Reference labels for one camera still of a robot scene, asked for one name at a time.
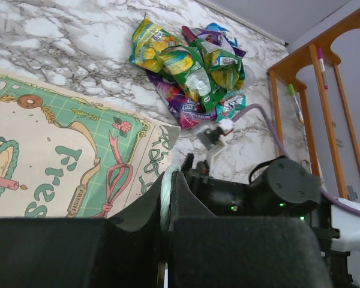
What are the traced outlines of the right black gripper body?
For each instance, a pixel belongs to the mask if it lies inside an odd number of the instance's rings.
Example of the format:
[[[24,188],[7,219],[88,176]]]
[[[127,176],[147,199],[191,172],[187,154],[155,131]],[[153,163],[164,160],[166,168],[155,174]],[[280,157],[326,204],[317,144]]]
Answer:
[[[194,155],[187,154],[181,171],[191,192],[216,216],[249,216],[252,214],[248,193],[250,186],[220,180],[209,175],[207,161],[193,168]]]

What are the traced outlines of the blue snack packet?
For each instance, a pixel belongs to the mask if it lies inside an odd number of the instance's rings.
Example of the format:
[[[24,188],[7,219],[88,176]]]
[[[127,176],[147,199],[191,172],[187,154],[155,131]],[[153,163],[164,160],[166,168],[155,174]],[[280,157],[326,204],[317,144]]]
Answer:
[[[226,28],[222,27],[221,25],[212,22],[210,24],[208,24],[205,29],[210,30],[210,31],[215,31],[215,32],[219,32],[222,33],[224,35],[224,37],[226,38],[226,40],[234,47],[238,47],[238,41],[235,38],[235,36]]]

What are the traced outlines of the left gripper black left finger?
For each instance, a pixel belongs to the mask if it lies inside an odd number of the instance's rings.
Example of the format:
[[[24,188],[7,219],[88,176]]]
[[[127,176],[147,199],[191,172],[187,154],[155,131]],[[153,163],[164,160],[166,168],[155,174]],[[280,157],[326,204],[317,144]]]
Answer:
[[[0,218],[0,287],[163,287],[167,180],[110,218]]]

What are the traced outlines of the green paper gift bag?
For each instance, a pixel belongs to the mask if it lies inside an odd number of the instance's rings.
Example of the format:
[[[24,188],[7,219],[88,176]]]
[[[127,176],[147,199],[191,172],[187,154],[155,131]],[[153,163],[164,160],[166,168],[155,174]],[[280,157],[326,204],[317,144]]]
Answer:
[[[0,217],[109,218],[172,162],[179,128],[0,70]]]

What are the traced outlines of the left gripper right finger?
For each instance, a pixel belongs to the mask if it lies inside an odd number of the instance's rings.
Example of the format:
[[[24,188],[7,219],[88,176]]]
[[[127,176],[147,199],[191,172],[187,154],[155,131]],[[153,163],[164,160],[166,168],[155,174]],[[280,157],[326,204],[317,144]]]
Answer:
[[[332,287],[317,239],[285,217],[217,217],[172,176],[169,287]]]

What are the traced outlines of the green white snack packet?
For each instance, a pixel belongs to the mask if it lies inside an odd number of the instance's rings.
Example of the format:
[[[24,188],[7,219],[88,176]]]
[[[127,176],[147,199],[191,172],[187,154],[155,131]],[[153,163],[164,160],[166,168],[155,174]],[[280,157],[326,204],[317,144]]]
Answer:
[[[201,105],[209,113],[226,94],[208,74],[198,49],[189,46],[169,47],[160,59],[186,97]]]

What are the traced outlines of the purple red snack packet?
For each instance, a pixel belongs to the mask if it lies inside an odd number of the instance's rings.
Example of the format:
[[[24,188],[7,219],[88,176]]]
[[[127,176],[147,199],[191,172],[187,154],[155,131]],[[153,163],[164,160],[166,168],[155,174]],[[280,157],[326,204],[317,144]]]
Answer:
[[[243,51],[237,46],[231,44],[222,32],[202,28],[190,28],[188,26],[181,26],[181,29],[188,44],[191,44],[196,39],[201,39],[210,42],[219,48],[238,56],[239,58],[243,58],[246,54],[246,51]]]

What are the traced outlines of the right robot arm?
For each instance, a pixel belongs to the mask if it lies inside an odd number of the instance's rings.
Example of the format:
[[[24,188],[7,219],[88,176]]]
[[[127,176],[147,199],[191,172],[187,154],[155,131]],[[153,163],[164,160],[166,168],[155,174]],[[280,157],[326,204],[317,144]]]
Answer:
[[[313,230],[336,287],[360,287],[360,203],[322,195],[320,179],[280,156],[256,166],[248,184],[209,175],[206,161],[195,168],[188,154],[181,171],[191,192],[216,216],[295,217]]]

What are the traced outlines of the green yellow small packet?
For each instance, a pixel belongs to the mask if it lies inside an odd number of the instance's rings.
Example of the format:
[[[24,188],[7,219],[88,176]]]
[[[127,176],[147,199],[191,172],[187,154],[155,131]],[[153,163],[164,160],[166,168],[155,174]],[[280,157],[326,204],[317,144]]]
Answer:
[[[196,39],[191,45],[201,53],[206,71],[218,86],[228,91],[242,88],[245,72],[240,57],[203,39]]]

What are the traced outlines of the teal snack packet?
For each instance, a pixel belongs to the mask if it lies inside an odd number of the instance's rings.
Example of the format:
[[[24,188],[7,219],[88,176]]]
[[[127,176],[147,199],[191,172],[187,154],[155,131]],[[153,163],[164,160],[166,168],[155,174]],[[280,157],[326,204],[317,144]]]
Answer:
[[[216,122],[231,118],[236,111],[246,107],[246,96],[243,90],[229,91],[216,106]]]

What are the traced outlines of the green yellow snack packet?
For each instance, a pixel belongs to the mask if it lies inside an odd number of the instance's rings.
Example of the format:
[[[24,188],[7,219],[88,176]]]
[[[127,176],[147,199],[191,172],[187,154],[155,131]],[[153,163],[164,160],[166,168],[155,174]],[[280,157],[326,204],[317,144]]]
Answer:
[[[129,61],[146,70],[158,73],[163,69],[162,51],[184,46],[185,41],[169,33],[149,18],[144,18],[132,34],[133,48]]]

